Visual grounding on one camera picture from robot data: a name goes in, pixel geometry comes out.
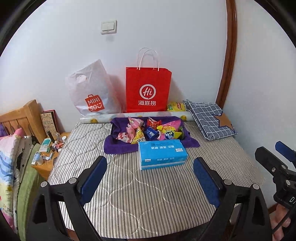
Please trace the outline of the pink yellow chip bag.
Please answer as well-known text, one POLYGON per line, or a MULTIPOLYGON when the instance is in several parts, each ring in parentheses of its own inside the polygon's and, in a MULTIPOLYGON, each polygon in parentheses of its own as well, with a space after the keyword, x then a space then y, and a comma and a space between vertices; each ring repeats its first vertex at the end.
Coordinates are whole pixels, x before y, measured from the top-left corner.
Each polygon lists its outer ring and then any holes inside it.
POLYGON ((182 136, 182 131, 179 130, 181 120, 174 120, 168 123, 157 126, 159 132, 158 140, 176 140, 182 136))

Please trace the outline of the strawberry white snack bag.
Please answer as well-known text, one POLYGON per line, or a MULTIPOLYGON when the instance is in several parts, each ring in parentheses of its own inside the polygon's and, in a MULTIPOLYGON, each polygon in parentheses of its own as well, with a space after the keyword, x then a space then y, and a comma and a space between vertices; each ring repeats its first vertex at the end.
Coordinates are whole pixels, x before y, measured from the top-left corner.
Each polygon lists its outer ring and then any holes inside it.
POLYGON ((116 139, 124 143, 131 143, 133 140, 127 132, 119 133, 116 139))

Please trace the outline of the blue cookie snack bag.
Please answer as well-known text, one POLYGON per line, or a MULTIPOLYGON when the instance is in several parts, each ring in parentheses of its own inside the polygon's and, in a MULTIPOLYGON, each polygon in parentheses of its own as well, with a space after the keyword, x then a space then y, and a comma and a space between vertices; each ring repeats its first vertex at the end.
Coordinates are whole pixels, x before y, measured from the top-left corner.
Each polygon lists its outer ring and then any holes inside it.
POLYGON ((151 126, 148 126, 144 132, 145 136, 147 137, 148 141, 153 141, 158 138, 159 132, 154 130, 151 126))

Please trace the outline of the yellow snack bag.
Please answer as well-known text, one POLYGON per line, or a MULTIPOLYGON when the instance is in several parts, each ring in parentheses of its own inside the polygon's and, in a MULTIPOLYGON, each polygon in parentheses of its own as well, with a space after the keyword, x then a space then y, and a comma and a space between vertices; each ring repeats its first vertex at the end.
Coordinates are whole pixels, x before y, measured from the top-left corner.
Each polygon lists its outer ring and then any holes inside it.
POLYGON ((137 130, 135 131, 135 137, 133 138, 131 144, 137 144, 139 142, 144 142, 146 141, 146 138, 144 136, 144 133, 142 131, 141 128, 137 128, 137 130))

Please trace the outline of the red gold snack bag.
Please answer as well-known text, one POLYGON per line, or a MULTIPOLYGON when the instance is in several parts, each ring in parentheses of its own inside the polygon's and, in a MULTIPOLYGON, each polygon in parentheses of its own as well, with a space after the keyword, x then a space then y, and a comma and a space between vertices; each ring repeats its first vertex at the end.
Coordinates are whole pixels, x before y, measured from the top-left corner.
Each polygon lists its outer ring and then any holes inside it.
POLYGON ((151 117, 148 117, 147 119, 147 126, 156 130, 158 126, 160 126, 162 124, 161 120, 155 120, 151 117))

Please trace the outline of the pink biscuit snack bag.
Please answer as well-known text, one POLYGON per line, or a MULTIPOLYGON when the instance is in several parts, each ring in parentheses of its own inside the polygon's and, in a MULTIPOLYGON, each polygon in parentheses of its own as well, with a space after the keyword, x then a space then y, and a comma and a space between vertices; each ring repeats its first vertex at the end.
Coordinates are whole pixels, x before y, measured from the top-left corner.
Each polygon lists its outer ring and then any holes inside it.
POLYGON ((131 138, 135 137, 136 129, 142 128, 144 126, 144 121, 139 118, 128 118, 128 124, 126 127, 126 132, 131 138))

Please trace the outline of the striped grey mattress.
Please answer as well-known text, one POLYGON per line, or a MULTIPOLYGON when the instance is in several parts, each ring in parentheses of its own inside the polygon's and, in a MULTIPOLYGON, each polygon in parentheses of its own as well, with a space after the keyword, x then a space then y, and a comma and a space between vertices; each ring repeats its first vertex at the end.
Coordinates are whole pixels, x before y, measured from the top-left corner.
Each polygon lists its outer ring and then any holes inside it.
POLYGON ((215 207, 200 186, 193 162, 202 157, 223 179, 249 187, 264 177, 233 137, 216 141, 203 138, 193 121, 185 127, 200 146, 187 149, 179 166, 141 170, 136 152, 106 155, 107 170, 85 211, 100 236, 149 238, 170 235, 202 225, 215 207))

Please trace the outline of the blue checked folded cloth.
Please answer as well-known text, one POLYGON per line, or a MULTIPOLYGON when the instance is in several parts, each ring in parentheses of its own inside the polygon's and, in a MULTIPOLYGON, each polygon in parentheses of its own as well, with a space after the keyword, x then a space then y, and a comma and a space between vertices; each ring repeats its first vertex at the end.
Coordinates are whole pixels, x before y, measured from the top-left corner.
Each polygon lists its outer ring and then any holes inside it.
POLYGON ((231 121, 217 104, 189 100, 184 100, 183 103, 206 140, 213 141, 237 134, 231 121))

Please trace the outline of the purple towel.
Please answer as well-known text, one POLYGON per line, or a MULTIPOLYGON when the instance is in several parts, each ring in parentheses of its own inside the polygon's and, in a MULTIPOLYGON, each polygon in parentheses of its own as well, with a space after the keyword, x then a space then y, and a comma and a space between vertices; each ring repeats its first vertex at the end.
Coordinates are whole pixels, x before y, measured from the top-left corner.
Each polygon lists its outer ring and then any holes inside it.
MULTIPOLYGON (((187 130, 184 122, 180 118, 176 116, 153 116, 152 118, 156 121, 161 120, 162 123, 180 120, 181 126, 183 127, 185 134, 184 139, 181 140, 182 145, 185 148, 200 147, 199 142, 190 136, 189 131, 187 130)), ((125 143, 123 141, 116 139, 119 133, 123 133, 126 131, 128 123, 128 118, 114 118, 111 121, 111 134, 106 137, 104 142, 104 152, 106 154, 126 154, 138 151, 138 145, 125 143)))

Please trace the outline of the wooden headboard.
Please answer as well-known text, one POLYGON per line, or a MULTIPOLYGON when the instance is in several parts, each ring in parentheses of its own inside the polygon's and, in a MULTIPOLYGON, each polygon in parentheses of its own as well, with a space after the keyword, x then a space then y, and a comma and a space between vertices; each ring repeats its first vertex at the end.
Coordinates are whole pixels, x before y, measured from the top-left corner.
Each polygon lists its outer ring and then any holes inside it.
POLYGON ((27 102, 22 108, 1 114, 1 124, 8 134, 22 128, 25 135, 34 136, 41 144, 47 137, 40 117, 41 112, 41 104, 34 99, 27 102))

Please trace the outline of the yellow Lipton tea pack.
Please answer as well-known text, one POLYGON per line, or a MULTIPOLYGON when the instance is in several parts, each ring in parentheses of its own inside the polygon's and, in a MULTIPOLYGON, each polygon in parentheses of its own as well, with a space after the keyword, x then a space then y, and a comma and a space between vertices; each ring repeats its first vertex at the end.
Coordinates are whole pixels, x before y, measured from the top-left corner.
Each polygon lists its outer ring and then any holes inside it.
POLYGON ((170 102, 167 105, 167 111, 186 111, 186 107, 183 102, 170 102))

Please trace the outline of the white Miniso plastic bag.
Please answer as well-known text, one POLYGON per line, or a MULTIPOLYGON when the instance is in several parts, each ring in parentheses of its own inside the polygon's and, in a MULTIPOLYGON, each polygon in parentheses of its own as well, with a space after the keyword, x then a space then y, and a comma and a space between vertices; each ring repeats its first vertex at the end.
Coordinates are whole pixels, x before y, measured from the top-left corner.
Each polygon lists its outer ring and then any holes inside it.
POLYGON ((65 85, 82 116, 121 112, 118 97, 101 60, 66 77, 65 85))

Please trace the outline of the red paper shopping bag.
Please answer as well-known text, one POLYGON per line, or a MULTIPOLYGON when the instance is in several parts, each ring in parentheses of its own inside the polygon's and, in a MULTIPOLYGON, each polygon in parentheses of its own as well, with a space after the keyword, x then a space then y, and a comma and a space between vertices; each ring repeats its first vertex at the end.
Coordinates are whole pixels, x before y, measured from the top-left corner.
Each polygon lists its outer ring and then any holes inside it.
POLYGON ((128 113, 165 111, 167 109, 171 71, 159 66, 158 53, 141 48, 137 55, 137 66, 125 69, 126 111, 128 113), (143 67, 145 54, 151 53, 155 67, 143 67))

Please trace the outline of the wooden door frame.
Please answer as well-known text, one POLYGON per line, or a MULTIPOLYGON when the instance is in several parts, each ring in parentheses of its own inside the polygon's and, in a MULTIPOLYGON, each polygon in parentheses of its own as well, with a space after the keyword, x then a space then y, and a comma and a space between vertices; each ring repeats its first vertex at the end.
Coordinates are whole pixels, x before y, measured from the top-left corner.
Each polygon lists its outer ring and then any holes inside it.
POLYGON ((237 16, 235 0, 226 0, 227 39, 222 77, 216 97, 216 104, 224 107, 234 69, 237 47, 237 16))

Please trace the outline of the white wall light switch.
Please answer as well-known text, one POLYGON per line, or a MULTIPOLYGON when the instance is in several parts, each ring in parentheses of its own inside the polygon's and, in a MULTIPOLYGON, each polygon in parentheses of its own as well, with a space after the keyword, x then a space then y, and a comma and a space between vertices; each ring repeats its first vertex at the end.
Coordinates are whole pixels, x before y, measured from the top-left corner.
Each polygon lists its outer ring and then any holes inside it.
POLYGON ((117 32, 117 20, 101 22, 100 33, 102 35, 115 34, 117 32))

